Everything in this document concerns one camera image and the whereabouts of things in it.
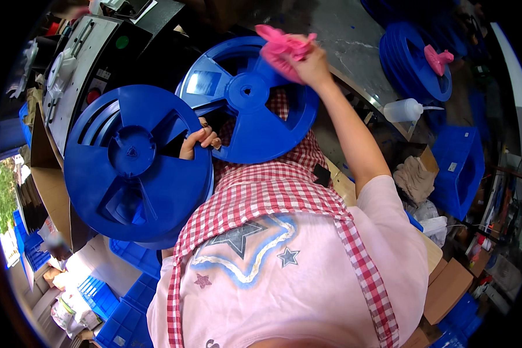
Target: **beige cloth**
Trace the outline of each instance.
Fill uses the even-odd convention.
[[[42,101],[43,90],[35,87],[27,90],[27,115],[23,117],[23,123],[28,125],[33,131],[33,123],[35,122],[35,113],[37,112],[37,105]]]
[[[435,173],[426,171],[418,157],[410,156],[403,164],[398,164],[392,177],[395,183],[410,197],[414,203],[419,205],[435,187]]]

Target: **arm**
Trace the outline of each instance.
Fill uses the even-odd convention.
[[[374,177],[391,176],[373,135],[334,83],[328,71],[325,51],[314,44],[313,51],[304,60],[288,61],[300,78],[317,92],[327,108],[340,147],[356,180],[356,195],[360,195],[363,186]]]

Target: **pink rag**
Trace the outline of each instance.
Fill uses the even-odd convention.
[[[439,76],[445,74],[445,64],[454,60],[454,56],[452,53],[449,53],[448,50],[437,54],[431,45],[424,47],[424,54],[425,59],[427,59],[427,62],[432,67],[433,71]]]
[[[260,37],[267,40],[267,43],[259,52],[261,57],[287,80],[305,85],[305,82],[300,79],[294,67],[282,55],[290,55],[295,61],[302,60],[311,51],[311,42],[317,38],[317,34],[309,34],[307,41],[304,42],[266,24],[256,25],[255,31],[257,31]]]

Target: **hand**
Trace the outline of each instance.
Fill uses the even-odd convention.
[[[202,148],[206,148],[207,146],[211,145],[217,149],[220,149],[220,138],[216,136],[216,132],[213,132],[211,126],[207,124],[207,120],[205,120],[204,117],[200,117],[199,122],[201,122],[203,128],[197,132],[191,133],[188,138],[184,140],[184,143],[180,149],[181,159],[195,158],[195,151],[193,147],[197,142],[201,142]]]
[[[307,41],[304,35],[292,35],[301,41]],[[319,45],[311,43],[312,51],[301,61],[293,60],[290,55],[283,57],[298,72],[299,77],[314,90],[318,90],[322,85],[333,82],[333,78],[328,69],[327,53]]]

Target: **blue plastic reel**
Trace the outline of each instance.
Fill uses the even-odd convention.
[[[196,144],[194,160],[159,152],[199,129],[193,110],[158,87],[125,86],[99,97],[66,146],[64,177],[76,212],[110,238],[173,247],[212,190],[211,151]]]
[[[452,92],[448,66],[440,77],[427,63],[424,47],[428,44],[437,47],[421,27],[406,22],[390,24],[379,43],[381,65],[393,86],[422,104],[446,101]]]
[[[197,115],[216,109],[236,117],[229,146],[213,156],[232,163],[261,163],[279,157],[305,137],[311,128],[319,97],[307,86],[292,84],[259,56],[266,43],[257,36],[233,38],[214,46],[194,63],[176,94]],[[223,68],[229,59],[237,69]],[[265,106],[270,89],[285,86],[290,110],[286,121]]]

